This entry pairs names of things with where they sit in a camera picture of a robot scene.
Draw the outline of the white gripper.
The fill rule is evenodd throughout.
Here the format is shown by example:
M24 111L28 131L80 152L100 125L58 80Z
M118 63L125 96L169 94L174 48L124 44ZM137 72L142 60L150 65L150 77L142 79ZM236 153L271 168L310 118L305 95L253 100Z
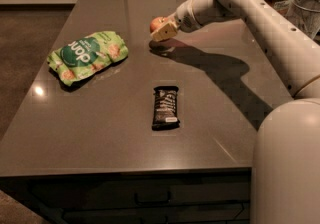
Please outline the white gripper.
M202 25L196 18L192 1L182 3L175 11L175 20L181 31L191 33L202 28ZM161 42L173 38L178 33L178 27L172 21L167 21L157 31L151 33L153 41Z

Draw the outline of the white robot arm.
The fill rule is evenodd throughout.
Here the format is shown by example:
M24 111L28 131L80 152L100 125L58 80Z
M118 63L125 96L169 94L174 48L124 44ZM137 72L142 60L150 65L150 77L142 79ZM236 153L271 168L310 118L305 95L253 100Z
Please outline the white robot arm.
M251 224L320 224L320 46L264 0L187 0L150 33L164 41L232 19L259 47L257 80L287 95L254 142Z

